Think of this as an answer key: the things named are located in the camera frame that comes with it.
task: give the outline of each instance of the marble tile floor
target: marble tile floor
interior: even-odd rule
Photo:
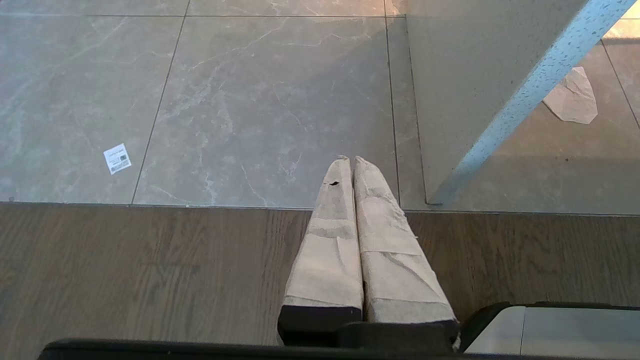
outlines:
[[[640,10],[581,63],[592,124],[541,104],[437,208],[424,203],[405,11],[2,0],[0,201],[311,208],[345,154],[376,163],[407,210],[640,213]],[[132,166],[111,175],[102,152],[120,143]]]

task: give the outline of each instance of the barcode label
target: barcode label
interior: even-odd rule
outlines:
[[[124,143],[104,151],[104,160],[107,162],[111,175],[131,166],[131,160]]]

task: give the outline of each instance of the wooden floor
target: wooden floor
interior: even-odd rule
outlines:
[[[0,204],[0,358],[64,337],[274,344],[310,213]],[[640,218],[409,214],[460,320],[640,306]]]

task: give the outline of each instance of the barcode sticker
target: barcode sticker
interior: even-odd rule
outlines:
[[[104,160],[107,161],[107,167],[109,168],[111,175],[131,166],[129,154],[127,154],[127,149],[124,147],[123,143],[106,150],[104,152]]]

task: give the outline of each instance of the torn paper piece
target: torn paper piece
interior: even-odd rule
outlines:
[[[356,157],[354,192],[367,320],[457,321],[380,170]]]
[[[127,149],[123,143],[104,151],[103,154],[111,175],[131,166],[131,159],[129,159],[129,154],[127,154]]]
[[[362,310],[362,298],[351,164],[341,156],[329,166],[320,187],[283,305]]]
[[[583,67],[574,67],[543,101],[562,121],[589,124],[598,115],[596,97]]]

